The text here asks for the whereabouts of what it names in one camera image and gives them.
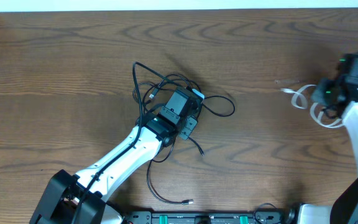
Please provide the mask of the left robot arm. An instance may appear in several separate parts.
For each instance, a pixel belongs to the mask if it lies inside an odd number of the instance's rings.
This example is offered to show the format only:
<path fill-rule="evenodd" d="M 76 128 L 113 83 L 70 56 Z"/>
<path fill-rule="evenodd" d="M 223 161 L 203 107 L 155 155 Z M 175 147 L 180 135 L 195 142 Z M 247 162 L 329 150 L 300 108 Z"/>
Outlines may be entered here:
<path fill-rule="evenodd" d="M 48 182 L 31 223 L 122 223 L 107 205 L 114 191 L 140 166 L 177 137 L 187 139 L 197 124 L 204 95 L 178 87 L 159 112 L 143 114 L 131 133 L 99 161 L 70 175 L 58 171 Z"/>

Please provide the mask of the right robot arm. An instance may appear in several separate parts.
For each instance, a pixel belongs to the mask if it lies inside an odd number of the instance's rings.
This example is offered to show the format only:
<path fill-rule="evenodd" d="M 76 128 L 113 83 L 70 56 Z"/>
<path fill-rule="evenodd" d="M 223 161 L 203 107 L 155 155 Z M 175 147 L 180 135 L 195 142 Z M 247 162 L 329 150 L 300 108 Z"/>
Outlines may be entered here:
<path fill-rule="evenodd" d="M 311 95 L 311 117 L 333 119 L 329 128 L 344 127 L 351 140 L 357 178 L 330 206 L 300 205 L 295 223 L 358 223 L 358 52 L 340 59 L 335 79 L 322 79 Z"/>

